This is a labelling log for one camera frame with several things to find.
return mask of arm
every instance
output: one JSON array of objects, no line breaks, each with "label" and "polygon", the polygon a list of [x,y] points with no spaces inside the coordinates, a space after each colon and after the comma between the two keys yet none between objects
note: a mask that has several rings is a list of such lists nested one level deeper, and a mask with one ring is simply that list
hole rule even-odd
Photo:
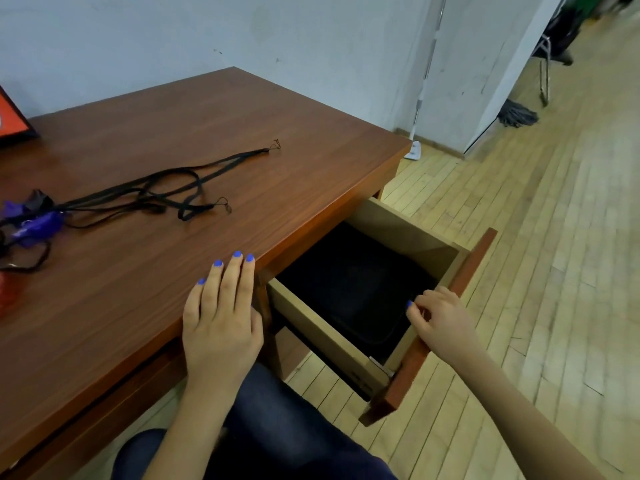
[{"label": "arm", "polygon": [[[430,321],[421,309],[430,311]],[[407,317],[484,406],[527,479],[603,478],[491,360],[454,293],[442,287],[425,291],[408,307]]]},{"label": "arm", "polygon": [[144,480],[203,478],[220,428],[262,346],[262,318],[251,307],[255,262],[217,261],[191,290],[182,315],[187,387]]}]

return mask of white wall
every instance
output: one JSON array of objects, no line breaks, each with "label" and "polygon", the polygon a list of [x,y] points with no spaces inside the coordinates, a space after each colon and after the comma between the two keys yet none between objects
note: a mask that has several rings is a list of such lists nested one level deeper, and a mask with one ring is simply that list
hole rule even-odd
[{"label": "white wall", "polygon": [[[430,20],[421,33],[411,70],[412,80],[424,73],[435,29],[433,17],[440,1],[431,3]],[[499,102],[500,98],[510,92],[560,1],[447,0],[416,133],[459,152],[466,151],[497,115],[504,102]],[[551,5],[554,7],[548,13],[546,7]],[[408,88],[400,103],[398,123],[407,130],[413,122],[419,92],[419,84],[414,86]]]},{"label": "white wall", "polygon": [[0,0],[0,84],[36,116],[238,66],[393,128],[429,0]]}]

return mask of pants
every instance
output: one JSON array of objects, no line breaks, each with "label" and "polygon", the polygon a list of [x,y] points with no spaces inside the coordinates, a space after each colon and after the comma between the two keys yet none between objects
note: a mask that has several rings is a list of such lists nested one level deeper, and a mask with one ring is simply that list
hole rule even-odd
[{"label": "pants", "polygon": [[[258,363],[240,387],[225,426],[229,437],[212,454],[206,480],[264,477],[265,472],[284,475],[336,453],[368,455]],[[140,480],[164,434],[164,429],[149,429],[124,444],[116,456],[112,480]]]}]

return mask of person's left hand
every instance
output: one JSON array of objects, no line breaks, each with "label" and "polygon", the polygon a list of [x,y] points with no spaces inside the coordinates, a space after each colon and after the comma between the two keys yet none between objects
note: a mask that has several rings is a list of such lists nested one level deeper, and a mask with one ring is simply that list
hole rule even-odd
[{"label": "person's left hand", "polygon": [[252,306],[255,261],[236,251],[224,270],[216,261],[191,290],[182,315],[187,359],[185,394],[229,407],[262,347],[262,317]]}]

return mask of mop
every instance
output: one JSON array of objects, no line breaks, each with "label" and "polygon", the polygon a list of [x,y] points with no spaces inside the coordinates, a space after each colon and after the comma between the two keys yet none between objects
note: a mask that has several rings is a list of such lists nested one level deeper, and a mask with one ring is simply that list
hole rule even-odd
[{"label": "mop", "polygon": [[420,160],[420,142],[414,141],[415,137],[415,126],[418,122],[418,114],[420,114],[420,108],[422,107],[422,101],[424,99],[424,94],[427,88],[427,78],[429,77],[429,70],[431,69],[431,62],[433,61],[433,55],[436,51],[436,43],[438,41],[438,36],[440,35],[440,25],[442,24],[442,15],[444,14],[444,5],[447,0],[442,0],[442,5],[440,6],[440,15],[438,17],[438,24],[436,26],[436,31],[433,35],[433,40],[431,41],[431,52],[429,53],[429,60],[427,61],[427,69],[424,72],[424,79],[422,80],[422,88],[420,89],[420,95],[418,96],[418,101],[415,103],[415,115],[413,117],[413,126],[411,128],[411,133],[409,134],[409,139],[413,141],[411,145],[411,151],[407,153],[404,158],[409,160]]}]

